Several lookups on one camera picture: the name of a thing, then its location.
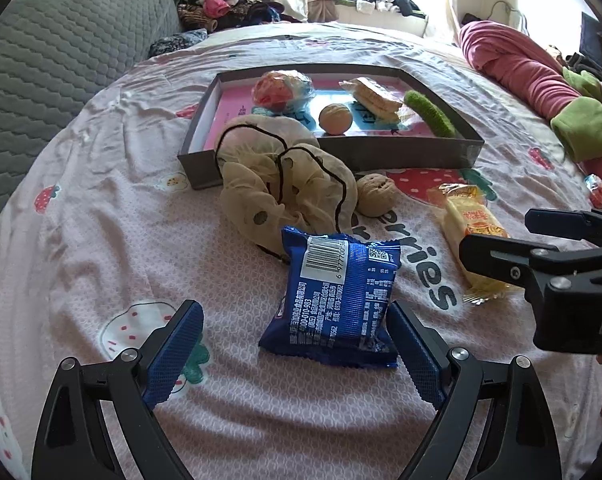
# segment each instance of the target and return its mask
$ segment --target qr code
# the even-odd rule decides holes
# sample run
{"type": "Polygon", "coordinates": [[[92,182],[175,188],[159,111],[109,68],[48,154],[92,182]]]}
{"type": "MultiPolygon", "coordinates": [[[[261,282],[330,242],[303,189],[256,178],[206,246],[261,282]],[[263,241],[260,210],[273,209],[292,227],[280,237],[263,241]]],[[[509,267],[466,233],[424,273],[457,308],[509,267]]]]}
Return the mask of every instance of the qr code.
{"type": "Polygon", "coordinates": [[[377,262],[390,262],[390,255],[385,251],[379,251],[378,249],[370,247],[367,254],[370,260],[376,260],[377,262]]]}

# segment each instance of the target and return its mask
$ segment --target plastic wrapper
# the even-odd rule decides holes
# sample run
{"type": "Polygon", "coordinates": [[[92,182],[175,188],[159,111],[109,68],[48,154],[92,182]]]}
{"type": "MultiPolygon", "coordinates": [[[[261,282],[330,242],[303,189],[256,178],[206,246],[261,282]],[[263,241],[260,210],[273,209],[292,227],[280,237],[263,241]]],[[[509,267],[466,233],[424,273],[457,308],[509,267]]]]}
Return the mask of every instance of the plastic wrapper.
{"type": "Polygon", "coordinates": [[[342,81],[339,85],[378,119],[387,123],[398,124],[414,115],[400,98],[369,77],[357,77],[342,81]]]}
{"type": "Polygon", "coordinates": [[[225,131],[216,149],[223,177],[220,203],[242,235],[285,256],[281,229],[286,225],[315,235],[351,233],[354,175],[321,150],[301,123],[248,115],[228,122],[225,131]]]}
{"type": "Polygon", "coordinates": [[[498,298],[511,285],[468,272],[459,260],[459,244],[468,234],[483,234],[510,238],[508,232],[487,208],[487,200],[478,186],[467,184],[441,184],[429,190],[431,203],[439,206],[441,227],[456,261],[470,283],[463,301],[481,304],[498,298]]]}
{"type": "Polygon", "coordinates": [[[254,104],[281,114],[303,108],[316,95],[312,80],[297,70],[273,70],[252,89],[254,104]]]}
{"type": "Polygon", "coordinates": [[[382,320],[401,265],[399,242],[362,244],[292,227],[282,237],[290,257],[286,296],[258,345],[329,365],[395,367],[382,320]]]}

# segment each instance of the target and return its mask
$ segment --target barcode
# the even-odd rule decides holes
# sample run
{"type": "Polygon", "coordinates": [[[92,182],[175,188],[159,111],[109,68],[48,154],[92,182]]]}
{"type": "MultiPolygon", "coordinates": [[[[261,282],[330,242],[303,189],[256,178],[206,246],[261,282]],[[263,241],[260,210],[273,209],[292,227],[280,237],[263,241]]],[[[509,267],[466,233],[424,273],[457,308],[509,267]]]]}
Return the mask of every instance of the barcode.
{"type": "Polygon", "coordinates": [[[379,251],[378,249],[370,247],[368,249],[368,258],[370,260],[376,260],[377,262],[388,262],[390,261],[390,255],[385,251],[379,251]]]}
{"type": "Polygon", "coordinates": [[[349,248],[347,240],[329,240],[310,236],[303,255],[301,277],[343,285],[348,268],[349,248]]]}

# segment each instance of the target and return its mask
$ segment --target blue gripper pad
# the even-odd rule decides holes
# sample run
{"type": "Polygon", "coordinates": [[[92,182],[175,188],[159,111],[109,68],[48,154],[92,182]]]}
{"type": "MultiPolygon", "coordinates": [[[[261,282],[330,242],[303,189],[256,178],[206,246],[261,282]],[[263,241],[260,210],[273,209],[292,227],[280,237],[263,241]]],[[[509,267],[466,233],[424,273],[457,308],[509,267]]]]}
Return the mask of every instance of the blue gripper pad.
{"type": "Polygon", "coordinates": [[[425,328],[403,302],[394,301],[388,307],[386,326],[420,398],[439,410],[446,402],[445,386],[450,378],[443,340],[436,331],[425,328]]]}
{"type": "MultiPolygon", "coordinates": [[[[203,308],[196,301],[192,301],[187,312],[180,319],[175,319],[180,317],[179,314],[183,308],[187,308],[185,303],[173,317],[176,326],[147,368],[143,401],[150,410],[153,410],[157,404],[168,400],[174,383],[203,332],[203,308]]],[[[164,328],[158,330],[170,330],[171,323],[172,320],[164,328]]]]}

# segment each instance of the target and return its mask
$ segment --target yellow snack package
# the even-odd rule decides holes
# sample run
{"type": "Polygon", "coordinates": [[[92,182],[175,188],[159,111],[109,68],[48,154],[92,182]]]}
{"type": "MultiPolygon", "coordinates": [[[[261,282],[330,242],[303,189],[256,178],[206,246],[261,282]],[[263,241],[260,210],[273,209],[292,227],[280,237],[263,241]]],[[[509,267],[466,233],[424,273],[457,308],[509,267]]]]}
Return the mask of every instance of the yellow snack package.
{"type": "Polygon", "coordinates": [[[477,186],[442,184],[428,192],[431,201],[441,208],[443,233],[456,261],[471,285],[463,301],[481,304],[501,296],[511,285],[468,272],[459,260],[459,244],[468,234],[510,238],[497,218],[486,207],[485,196],[477,186]]]}

